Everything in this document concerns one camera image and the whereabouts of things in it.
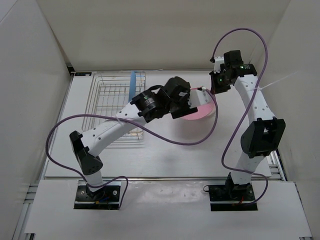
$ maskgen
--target white table surface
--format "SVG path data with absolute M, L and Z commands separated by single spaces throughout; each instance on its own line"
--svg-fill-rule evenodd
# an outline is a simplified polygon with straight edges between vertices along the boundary
M 146 88 L 164 85 L 171 77 L 179 76 L 190 82 L 191 87 L 211 87 L 208 71 L 147 71 Z M 83 114 L 86 109 L 92 76 L 73 78 L 62 118 Z M 234 87 L 216 96 L 219 116 L 216 129 L 204 143 L 196 146 L 179 146 L 164 142 L 144 133 L 140 147 L 106 148 L 99 156 L 103 162 L 101 173 L 104 177 L 226 177 L 228 170 L 221 165 L 221 156 L 237 123 L 245 111 L 243 102 Z M 69 133 L 81 132 L 83 119 L 76 118 L 63 123 L 57 131 L 51 154 L 58 162 L 80 170 L 69 140 Z M 172 119 L 166 115 L 146 125 L 149 129 L 172 140 L 195 142 L 203 138 L 214 123 L 214 114 L 201 120 L 188 121 Z M 246 118 L 240 127 L 228 153 L 226 164 L 232 167 L 241 154 L 240 137 L 248 127 Z M 268 162 L 264 159 L 257 173 L 271 176 Z M 52 162 L 48 163 L 46 177 L 78 177 L 67 169 Z
M 211 212 L 206 181 L 136 181 L 120 210 L 73 209 L 76 180 L 42 180 L 26 233 L 35 240 L 299 240 L 311 237 L 295 184 L 270 181 L 258 211 Z M 259 196 L 263 181 L 253 181 Z

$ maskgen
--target blue handle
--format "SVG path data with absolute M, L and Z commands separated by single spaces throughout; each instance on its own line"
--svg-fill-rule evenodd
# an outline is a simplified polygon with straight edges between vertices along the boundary
M 132 71 L 130 75 L 129 102 L 136 95 L 136 81 L 137 81 L 136 73 Z

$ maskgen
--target black bracket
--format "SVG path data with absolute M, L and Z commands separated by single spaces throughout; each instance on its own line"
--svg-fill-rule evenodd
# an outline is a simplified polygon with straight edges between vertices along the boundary
M 286 123 L 283 119 L 274 117 L 272 120 L 258 118 L 253 121 L 241 136 L 241 148 L 249 158 L 269 156 L 277 150 Z
M 99 156 L 92 156 L 89 153 L 89 148 L 87 146 L 84 147 L 81 140 L 82 137 L 83 135 L 77 131 L 70 133 L 69 138 L 71 141 L 72 150 L 83 174 L 95 174 L 103 167 L 103 163 Z
M 72 76 L 73 73 L 75 72 L 74 67 L 72 65 L 67 65 L 66 68 L 68 69 L 70 76 Z
M 130 104 L 139 109 L 138 115 L 149 123 L 171 114 L 173 119 L 196 113 L 196 107 L 190 108 L 190 83 L 181 77 L 170 78 L 164 86 L 155 85 L 135 96 Z
M 86 185 L 78 185 L 74 209 L 117 210 L 120 189 L 119 185 L 106 185 L 92 193 Z
M 211 77 L 211 93 L 219 94 L 227 92 L 231 89 L 230 85 L 234 85 L 238 77 L 245 75 L 257 75 L 257 71 L 252 64 L 244 64 L 242 61 L 240 50 L 228 51 L 223 55 L 224 64 L 220 65 L 220 72 L 209 73 Z
M 240 203 L 253 202 L 256 199 L 252 185 L 234 184 L 230 173 L 225 184 L 209 185 L 208 192 L 212 212 L 258 210 L 256 203 Z

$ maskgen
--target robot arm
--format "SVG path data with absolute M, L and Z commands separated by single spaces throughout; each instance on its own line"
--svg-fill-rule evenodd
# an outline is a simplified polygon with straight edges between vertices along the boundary
M 212 99 L 205 88 L 191 90 L 188 82 L 176 76 L 170 78 L 165 86 L 156 85 L 135 96 L 116 117 L 145 125 L 169 113 L 173 119 L 195 113 L 198 106 L 210 101 Z M 69 135 L 75 157 L 90 185 L 103 184 L 100 172 L 103 163 L 99 154 L 134 128 L 135 125 L 127 122 L 107 120 L 83 133 L 74 131 Z M 94 195 L 99 189 L 88 187 L 88 192 Z
M 214 69 L 210 73 L 211 92 L 223 93 L 234 85 L 247 108 L 258 81 L 255 67 L 252 64 L 244 64 L 239 50 L 229 51 L 223 57 L 216 57 L 214 63 Z M 275 117 L 259 90 L 248 110 L 248 118 L 249 127 L 240 140 L 243 152 L 235 168 L 254 173 L 259 163 L 278 148 L 286 124 L 283 119 Z M 224 193 L 216 192 L 216 195 L 222 197 L 217 197 L 216 200 L 237 199 L 252 192 L 251 173 L 231 171 L 225 183 Z

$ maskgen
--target wire basket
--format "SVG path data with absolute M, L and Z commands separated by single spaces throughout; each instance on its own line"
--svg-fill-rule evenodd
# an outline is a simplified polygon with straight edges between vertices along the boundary
M 114 117 L 129 102 L 130 72 L 95 73 L 93 75 L 88 100 L 85 108 L 86 114 L 96 114 L 107 117 Z M 136 73 L 135 95 L 143 92 L 146 86 L 146 74 Z M 88 131 L 105 119 L 96 117 L 85 117 L 82 123 L 82 130 Z M 115 143 L 139 142 L 143 140 L 143 130 L 135 128 L 129 133 L 120 137 Z

